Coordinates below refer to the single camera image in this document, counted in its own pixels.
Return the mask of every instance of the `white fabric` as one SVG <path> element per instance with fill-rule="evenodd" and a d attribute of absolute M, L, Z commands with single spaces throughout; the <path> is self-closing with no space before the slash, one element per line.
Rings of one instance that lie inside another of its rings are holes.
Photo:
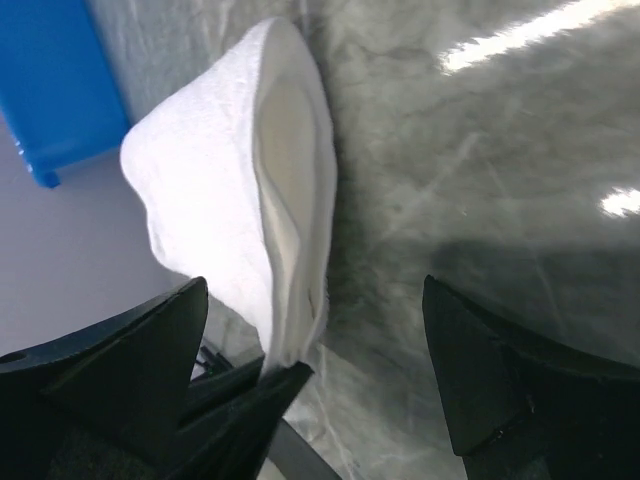
<path fill-rule="evenodd" d="M 297 29 L 253 27 L 133 127 L 121 162 L 157 259 L 257 328 L 265 370 L 304 360 L 326 324 L 336 162 Z"/>

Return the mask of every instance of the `black plastic part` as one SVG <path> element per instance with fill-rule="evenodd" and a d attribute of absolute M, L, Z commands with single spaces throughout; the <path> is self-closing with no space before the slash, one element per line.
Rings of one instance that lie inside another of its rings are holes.
<path fill-rule="evenodd" d="M 203 279 L 58 340 L 0 358 L 0 479 L 256 478 L 311 369 L 260 378 L 222 357 L 190 383 Z"/>
<path fill-rule="evenodd" d="M 469 480 L 640 478 L 640 370 L 541 337 L 432 277 L 423 313 Z"/>

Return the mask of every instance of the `blue plastic container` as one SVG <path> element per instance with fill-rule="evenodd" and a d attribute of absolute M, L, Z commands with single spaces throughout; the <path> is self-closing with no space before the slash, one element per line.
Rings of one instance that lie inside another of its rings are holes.
<path fill-rule="evenodd" d="M 0 0 L 0 109 L 42 186 L 120 144 L 129 121 L 83 0 Z"/>

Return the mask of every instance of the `gray marble countertop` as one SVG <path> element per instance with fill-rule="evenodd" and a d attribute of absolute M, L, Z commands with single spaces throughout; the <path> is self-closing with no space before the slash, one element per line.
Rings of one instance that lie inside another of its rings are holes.
<path fill-rule="evenodd" d="M 340 178 L 330 325 L 289 416 L 343 478 L 464 478 L 424 336 L 427 274 L 640 365 L 639 0 L 89 3 L 136 119 L 259 20 L 305 33 Z M 238 324 L 208 334 L 250 344 Z"/>

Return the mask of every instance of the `folded towel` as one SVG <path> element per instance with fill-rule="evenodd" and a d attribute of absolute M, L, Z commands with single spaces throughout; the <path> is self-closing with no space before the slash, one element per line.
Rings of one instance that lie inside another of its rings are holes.
<path fill-rule="evenodd" d="M 265 371 L 304 360 L 326 325 L 332 137 L 316 65 L 297 29 L 274 18 L 122 145 L 154 255 L 205 277 L 214 297 L 257 328 Z"/>

